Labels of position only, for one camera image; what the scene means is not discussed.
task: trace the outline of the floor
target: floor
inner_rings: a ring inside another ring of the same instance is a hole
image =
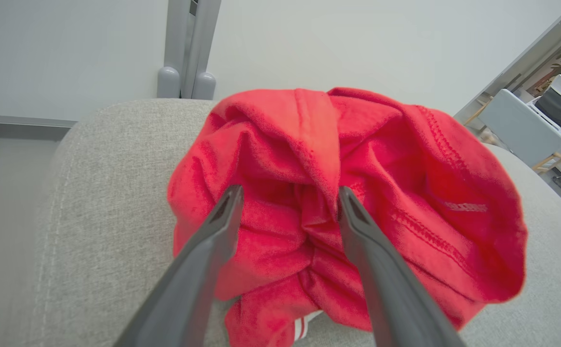
[[[43,136],[43,129],[0,127],[0,346],[5,345],[9,310],[34,273],[36,198],[64,132]]]
[[[499,146],[509,151],[507,146],[499,141],[496,136],[493,136],[490,130],[486,129],[482,131],[482,129],[478,129],[478,127],[480,127],[481,125],[483,125],[483,123],[476,123],[474,121],[466,128],[468,131],[472,132],[472,134],[474,134],[481,142],[490,143],[491,145]],[[561,175],[561,171],[559,171],[558,169],[554,169],[541,174],[540,177],[548,184],[549,187],[551,187],[552,190],[554,190],[561,197],[561,189],[552,182],[552,178],[558,175]]]

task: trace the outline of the red hoodie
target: red hoodie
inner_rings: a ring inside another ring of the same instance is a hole
[[[228,97],[171,176],[174,255],[233,184],[244,188],[244,208],[216,296],[241,296],[225,318],[234,347],[291,346],[294,321],[320,309],[373,329],[336,222],[340,186],[457,329],[521,290],[518,193],[490,151],[443,112],[349,88]]]

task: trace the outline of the white stripe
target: white stripe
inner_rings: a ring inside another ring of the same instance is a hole
[[[298,341],[300,335],[302,334],[302,318],[298,318],[294,321],[295,324],[295,334],[294,334],[294,341]]]
[[[321,312],[323,311],[316,310],[315,312],[312,312],[311,314],[307,314],[307,316],[304,317],[304,335],[302,336],[302,338],[307,337],[309,321],[313,320],[313,318],[317,317],[319,314],[321,314]]]

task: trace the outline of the gray sofa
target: gray sofa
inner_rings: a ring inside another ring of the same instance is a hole
[[[38,215],[36,276],[10,320],[12,345],[110,346],[171,262],[166,185],[213,101],[155,99],[100,110],[58,148]],[[523,198],[527,281],[462,331],[471,347],[561,346],[561,199],[509,152],[488,147]],[[206,346],[227,346],[215,303]],[[322,314],[296,346],[373,346]]]

